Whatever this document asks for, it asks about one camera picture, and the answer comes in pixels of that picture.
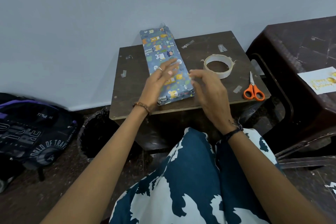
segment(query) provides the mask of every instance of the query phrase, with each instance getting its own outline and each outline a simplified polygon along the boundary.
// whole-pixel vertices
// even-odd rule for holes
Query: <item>gift box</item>
[[[161,63],[177,58],[179,63],[178,73],[171,77],[161,89],[158,105],[165,105],[181,99],[193,97],[194,88],[191,78],[184,64],[174,37],[167,26],[141,30],[143,48],[147,60],[149,74],[151,75]]]

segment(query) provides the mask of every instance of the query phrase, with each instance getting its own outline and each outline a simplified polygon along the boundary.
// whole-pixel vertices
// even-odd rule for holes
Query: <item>brown beaded bracelet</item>
[[[149,110],[149,108],[148,108],[147,105],[145,105],[145,104],[143,104],[143,103],[141,103],[141,102],[135,102],[135,103],[133,104],[133,107],[134,107],[135,105],[139,105],[139,106],[142,106],[143,108],[145,108],[146,111],[148,112],[148,115],[151,115],[151,114],[152,114],[152,113],[150,112],[150,110]]]

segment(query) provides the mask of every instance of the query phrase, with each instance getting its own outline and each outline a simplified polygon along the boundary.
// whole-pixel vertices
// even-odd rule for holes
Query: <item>black backpack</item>
[[[0,180],[11,181],[22,166],[38,169],[54,162],[77,128],[73,114],[61,107],[0,93]]]

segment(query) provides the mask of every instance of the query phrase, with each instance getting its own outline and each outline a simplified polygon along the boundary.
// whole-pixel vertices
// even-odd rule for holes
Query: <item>orange scissor handle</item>
[[[254,92],[254,96],[253,97],[255,98],[255,100],[257,100],[257,101],[263,101],[263,100],[265,100],[265,94],[260,89],[258,89],[258,87],[256,85],[253,86],[253,92]]]
[[[250,86],[249,86],[246,90],[244,90],[243,96],[244,96],[244,98],[246,98],[246,99],[253,99],[253,98],[254,98],[252,84],[250,84]]]

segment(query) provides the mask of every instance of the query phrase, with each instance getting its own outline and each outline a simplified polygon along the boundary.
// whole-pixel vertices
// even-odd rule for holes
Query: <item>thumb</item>
[[[194,86],[194,89],[195,89],[195,92],[198,96],[199,102],[204,103],[205,96],[204,96],[204,93],[203,93],[203,90],[202,90],[200,84],[196,81],[193,81],[193,80],[191,81],[191,84],[192,84],[192,86]]]

